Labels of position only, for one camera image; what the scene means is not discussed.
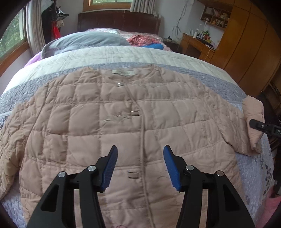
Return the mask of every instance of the pillow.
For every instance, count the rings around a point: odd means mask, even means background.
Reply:
[[[91,32],[105,32],[105,33],[114,33],[119,34],[119,29],[110,29],[110,28],[95,28],[95,29],[88,29],[87,31]]]
[[[130,46],[129,42],[117,34],[105,32],[79,32],[56,39],[46,44],[41,58],[45,59],[60,53],[102,46]]]

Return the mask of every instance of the tree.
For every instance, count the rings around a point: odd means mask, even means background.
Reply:
[[[19,13],[9,24],[2,38],[0,39],[0,57],[3,56],[9,49],[20,42],[21,36],[19,32]]]

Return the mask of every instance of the wooden headboard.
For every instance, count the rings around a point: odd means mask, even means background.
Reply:
[[[158,34],[159,26],[158,16],[128,10],[104,10],[78,15],[78,32],[91,28],[116,28],[126,32]]]

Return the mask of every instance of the desk drawer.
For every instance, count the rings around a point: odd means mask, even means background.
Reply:
[[[198,51],[202,52],[203,48],[204,48],[204,44],[202,44],[200,41],[193,39],[189,40],[189,44],[192,45],[193,47],[195,47]]]
[[[199,57],[200,60],[203,60],[207,63],[209,63],[211,61],[211,58],[209,58],[209,56],[207,57],[207,55],[205,55],[204,53],[201,53],[200,57]]]
[[[214,55],[213,50],[211,50],[210,48],[208,48],[208,47],[206,47],[206,46],[203,48],[202,53],[204,53],[205,55],[208,55],[209,58],[212,58],[213,55]]]

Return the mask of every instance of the wall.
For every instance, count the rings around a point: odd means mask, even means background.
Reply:
[[[15,73],[23,68],[30,59],[30,49],[27,49],[7,68],[7,70],[0,77],[0,95],[2,95]]]
[[[64,13],[69,16],[64,19],[64,26],[60,32],[62,36],[77,32],[78,14],[83,11],[83,0],[57,0],[57,6],[61,6]]]
[[[161,16],[161,24],[159,29],[159,36],[167,38],[171,36],[173,40],[177,40],[175,34],[172,34],[173,27],[176,25],[180,15],[182,13],[182,9],[187,0],[156,0],[155,2],[155,11],[159,16]],[[181,19],[179,23],[179,28],[181,32],[187,32],[187,20],[190,15],[191,6],[194,0],[189,0],[186,13],[184,17]]]
[[[156,0],[155,11],[161,16],[159,36],[165,38],[171,36],[173,39],[176,38],[175,35],[172,35],[172,29],[173,26],[176,25],[186,1],[187,0]],[[194,0],[189,0],[186,13],[180,21],[179,27],[182,32],[187,32],[185,29],[193,2]],[[78,14],[83,11],[83,0],[58,0],[57,6],[61,6],[61,10],[64,13],[70,14],[64,19],[64,27],[61,28],[61,35],[65,36],[77,32]]]
[[[195,32],[195,30],[197,28],[199,28],[199,31],[204,29],[204,22],[201,21],[201,16],[202,13],[204,11],[205,5],[197,0],[195,0],[194,4],[192,5],[189,17],[188,17],[188,21],[187,21],[187,25],[186,25],[186,33],[189,33],[189,30],[192,29],[193,32]],[[205,30],[209,30],[210,32],[210,37],[211,40],[213,41],[213,45],[215,47],[218,46],[222,36],[223,36],[223,30],[216,28],[214,26],[211,25],[207,25],[205,27]]]

